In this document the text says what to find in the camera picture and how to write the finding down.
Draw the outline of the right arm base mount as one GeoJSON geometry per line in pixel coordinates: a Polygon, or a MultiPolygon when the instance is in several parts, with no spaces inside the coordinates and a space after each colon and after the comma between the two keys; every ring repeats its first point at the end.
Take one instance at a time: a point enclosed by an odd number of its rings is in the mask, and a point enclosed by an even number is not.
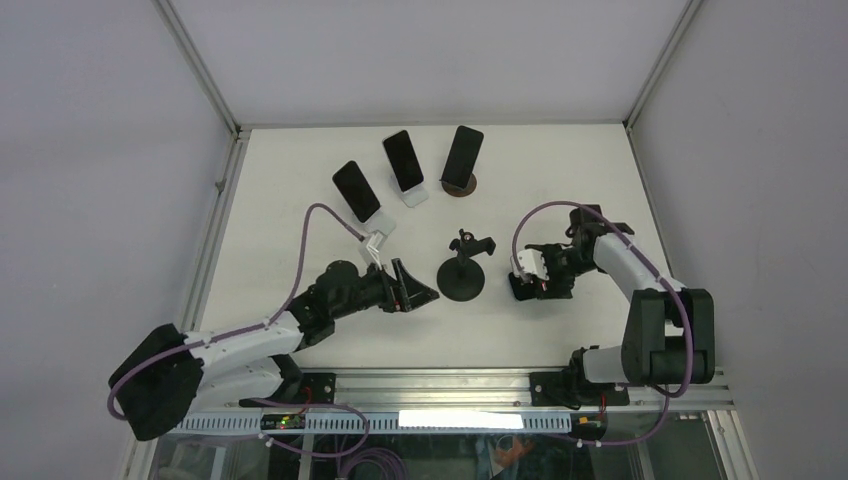
{"type": "Polygon", "coordinates": [[[617,390],[613,383],[590,383],[568,369],[536,371],[528,374],[531,404],[534,407],[566,407],[577,410],[584,406],[627,406],[626,389],[617,390]]]}

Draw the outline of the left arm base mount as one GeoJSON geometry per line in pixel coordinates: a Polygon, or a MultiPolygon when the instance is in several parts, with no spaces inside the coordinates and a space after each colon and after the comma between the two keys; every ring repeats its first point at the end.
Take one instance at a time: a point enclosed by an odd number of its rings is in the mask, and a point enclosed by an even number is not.
{"type": "Polygon", "coordinates": [[[262,400],[275,404],[330,404],[335,402],[337,375],[305,373],[299,380],[285,381],[274,393],[262,400]]]}

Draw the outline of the wooden base phone stand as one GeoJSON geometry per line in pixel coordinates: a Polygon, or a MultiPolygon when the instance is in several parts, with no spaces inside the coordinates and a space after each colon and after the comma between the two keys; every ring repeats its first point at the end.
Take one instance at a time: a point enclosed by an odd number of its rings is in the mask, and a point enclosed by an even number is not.
{"type": "Polygon", "coordinates": [[[452,197],[467,197],[475,192],[477,188],[477,178],[474,174],[471,174],[469,181],[465,187],[458,187],[445,181],[441,182],[441,187],[445,193],[452,197]]]}

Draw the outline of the white folding phone stand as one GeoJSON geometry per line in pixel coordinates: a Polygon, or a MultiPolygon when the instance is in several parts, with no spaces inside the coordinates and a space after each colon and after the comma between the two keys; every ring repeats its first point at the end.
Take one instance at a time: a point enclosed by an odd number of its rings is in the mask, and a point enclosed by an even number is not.
{"type": "Polygon", "coordinates": [[[415,208],[429,199],[429,193],[424,184],[419,184],[407,191],[403,191],[400,197],[408,208],[415,208]]]}

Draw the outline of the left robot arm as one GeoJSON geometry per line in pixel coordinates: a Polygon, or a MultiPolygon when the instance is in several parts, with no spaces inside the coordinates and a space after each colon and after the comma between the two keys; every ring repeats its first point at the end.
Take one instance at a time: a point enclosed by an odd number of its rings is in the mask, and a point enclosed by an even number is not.
{"type": "Polygon", "coordinates": [[[331,263],[279,315],[215,333],[151,331],[108,380],[107,409],[139,441],[156,439],[195,412],[235,403],[288,406],[304,400],[294,352],[331,336],[337,320],[377,308],[408,313],[439,298],[394,259],[393,271],[331,263]]]}

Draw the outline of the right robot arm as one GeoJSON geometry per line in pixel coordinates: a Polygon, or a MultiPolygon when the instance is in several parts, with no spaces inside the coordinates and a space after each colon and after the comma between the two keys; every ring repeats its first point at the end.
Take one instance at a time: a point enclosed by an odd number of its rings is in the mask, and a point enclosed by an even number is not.
{"type": "Polygon", "coordinates": [[[565,300],[589,272],[608,276],[629,307],[623,338],[612,347],[581,348],[564,369],[564,390],[588,405],[604,387],[647,386],[677,398],[715,375],[715,304],[705,289],[690,288],[657,267],[624,222],[607,219],[598,205],[569,202],[567,242],[519,246],[511,240],[508,276],[518,301],[565,300]]]}

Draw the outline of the black phone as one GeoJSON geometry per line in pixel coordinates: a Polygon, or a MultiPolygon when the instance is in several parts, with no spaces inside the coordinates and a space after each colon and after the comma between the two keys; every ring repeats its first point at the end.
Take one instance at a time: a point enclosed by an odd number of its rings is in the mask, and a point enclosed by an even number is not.
{"type": "Polygon", "coordinates": [[[332,182],[360,223],[367,223],[381,203],[358,163],[346,162],[332,175],[332,182]]]}
{"type": "Polygon", "coordinates": [[[478,159],[484,133],[460,125],[457,127],[441,174],[440,181],[465,187],[478,159]]]}
{"type": "Polygon", "coordinates": [[[407,130],[385,138],[382,145],[401,192],[423,183],[421,165],[407,130]]]}

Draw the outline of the black tall clamp stand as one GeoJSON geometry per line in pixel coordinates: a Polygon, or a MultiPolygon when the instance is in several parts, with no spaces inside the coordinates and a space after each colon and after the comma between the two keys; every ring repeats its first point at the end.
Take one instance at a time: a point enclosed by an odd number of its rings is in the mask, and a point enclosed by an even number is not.
{"type": "Polygon", "coordinates": [[[437,270],[436,280],[440,292],[456,302],[468,302],[480,295],[485,286],[485,273],[474,257],[485,253],[492,256],[496,242],[491,237],[476,238],[460,229],[458,237],[449,244],[455,256],[445,260],[437,270]]]}

